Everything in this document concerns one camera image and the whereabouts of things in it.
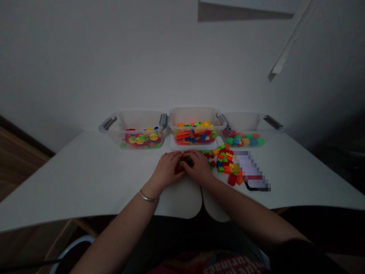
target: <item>right hand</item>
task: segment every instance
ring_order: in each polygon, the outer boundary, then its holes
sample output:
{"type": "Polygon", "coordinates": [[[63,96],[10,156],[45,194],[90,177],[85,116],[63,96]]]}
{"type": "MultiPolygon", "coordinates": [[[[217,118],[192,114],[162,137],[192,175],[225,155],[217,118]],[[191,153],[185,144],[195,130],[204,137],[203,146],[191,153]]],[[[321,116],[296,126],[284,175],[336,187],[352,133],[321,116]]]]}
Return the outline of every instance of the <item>right hand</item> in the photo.
{"type": "Polygon", "coordinates": [[[189,167],[185,161],[182,161],[182,166],[191,179],[200,185],[211,182],[214,176],[210,170],[207,158],[197,150],[188,150],[183,154],[183,157],[188,156],[194,161],[194,166],[189,167]]]}

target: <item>dark pants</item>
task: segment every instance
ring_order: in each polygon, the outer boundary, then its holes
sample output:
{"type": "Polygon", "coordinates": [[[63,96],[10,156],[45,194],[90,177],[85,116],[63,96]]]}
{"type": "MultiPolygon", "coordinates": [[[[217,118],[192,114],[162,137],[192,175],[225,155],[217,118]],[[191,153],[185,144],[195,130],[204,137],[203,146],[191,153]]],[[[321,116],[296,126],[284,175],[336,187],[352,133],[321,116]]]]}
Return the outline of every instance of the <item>dark pants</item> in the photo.
{"type": "Polygon", "coordinates": [[[213,220],[202,207],[192,219],[153,216],[134,248],[123,274],[146,273],[184,252],[227,250],[264,264],[259,248],[232,221],[213,220]]]}

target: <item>colorful plastic ball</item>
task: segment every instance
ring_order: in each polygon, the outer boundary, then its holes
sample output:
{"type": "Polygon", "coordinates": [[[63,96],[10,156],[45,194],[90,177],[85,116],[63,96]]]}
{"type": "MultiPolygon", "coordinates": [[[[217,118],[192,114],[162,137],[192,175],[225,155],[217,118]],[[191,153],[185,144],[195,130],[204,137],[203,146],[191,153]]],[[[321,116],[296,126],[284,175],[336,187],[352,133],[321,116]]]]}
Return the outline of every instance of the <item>colorful plastic ball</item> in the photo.
{"type": "Polygon", "coordinates": [[[149,138],[152,140],[152,141],[156,141],[159,137],[156,133],[152,133],[149,138]]]}
{"type": "Polygon", "coordinates": [[[229,145],[233,145],[233,138],[232,137],[228,137],[227,140],[225,141],[225,143],[227,143],[229,145]]]}
{"type": "Polygon", "coordinates": [[[256,139],[250,140],[250,146],[255,147],[259,142],[256,139]]]}
{"type": "Polygon", "coordinates": [[[241,137],[240,135],[236,135],[236,136],[234,137],[234,139],[237,139],[238,141],[241,141],[241,140],[242,140],[242,137],[241,137]]]}
{"type": "Polygon", "coordinates": [[[137,138],[136,143],[139,144],[139,145],[142,145],[144,143],[144,141],[140,138],[137,138]]]}
{"type": "Polygon", "coordinates": [[[262,146],[265,143],[263,138],[257,138],[257,145],[262,146]]]}
{"type": "Polygon", "coordinates": [[[243,138],[243,139],[242,139],[242,143],[243,143],[243,145],[244,145],[244,146],[248,146],[248,145],[250,144],[250,139],[248,139],[248,138],[243,138]]]}
{"type": "Polygon", "coordinates": [[[131,136],[128,138],[128,142],[130,143],[135,143],[136,142],[136,137],[135,136],[131,136]]]}

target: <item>clear plastic bin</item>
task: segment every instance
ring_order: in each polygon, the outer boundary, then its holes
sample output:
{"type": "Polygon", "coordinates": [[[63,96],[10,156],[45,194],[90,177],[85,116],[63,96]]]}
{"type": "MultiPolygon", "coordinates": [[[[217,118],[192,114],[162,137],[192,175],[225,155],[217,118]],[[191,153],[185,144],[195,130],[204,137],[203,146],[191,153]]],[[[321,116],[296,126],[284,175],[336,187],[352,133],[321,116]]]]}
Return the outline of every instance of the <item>clear plastic bin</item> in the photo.
{"type": "Polygon", "coordinates": [[[163,113],[159,111],[129,110],[115,112],[100,126],[120,148],[160,148],[164,126],[160,126],[163,113]]]}
{"type": "Polygon", "coordinates": [[[190,107],[170,110],[168,125],[177,145],[204,145],[215,141],[227,123],[213,108],[190,107]]]}
{"type": "Polygon", "coordinates": [[[224,113],[227,128],[222,139],[234,147],[261,147],[275,134],[284,132],[283,126],[269,115],[262,113],[224,113]]]}

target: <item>bracelet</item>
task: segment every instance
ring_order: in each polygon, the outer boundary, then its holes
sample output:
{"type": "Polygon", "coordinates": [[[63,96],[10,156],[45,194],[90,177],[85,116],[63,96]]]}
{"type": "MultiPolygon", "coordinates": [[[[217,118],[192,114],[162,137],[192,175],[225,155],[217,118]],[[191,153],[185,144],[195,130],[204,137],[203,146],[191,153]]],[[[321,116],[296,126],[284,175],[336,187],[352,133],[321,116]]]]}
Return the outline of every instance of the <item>bracelet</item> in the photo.
{"type": "Polygon", "coordinates": [[[140,194],[140,196],[141,196],[144,200],[149,201],[149,202],[158,202],[158,200],[160,199],[159,197],[158,197],[158,198],[156,198],[156,199],[151,199],[151,198],[146,197],[145,195],[143,195],[143,193],[142,193],[142,189],[140,189],[139,194],[140,194]]]}

